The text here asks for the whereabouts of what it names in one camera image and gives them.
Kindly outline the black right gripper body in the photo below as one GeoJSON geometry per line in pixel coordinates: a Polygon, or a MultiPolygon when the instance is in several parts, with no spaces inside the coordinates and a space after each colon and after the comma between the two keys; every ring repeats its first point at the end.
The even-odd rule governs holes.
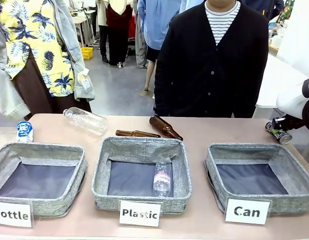
{"type": "Polygon", "coordinates": [[[280,131],[289,131],[303,127],[304,121],[294,116],[282,116],[272,119],[272,127],[280,131]]]}

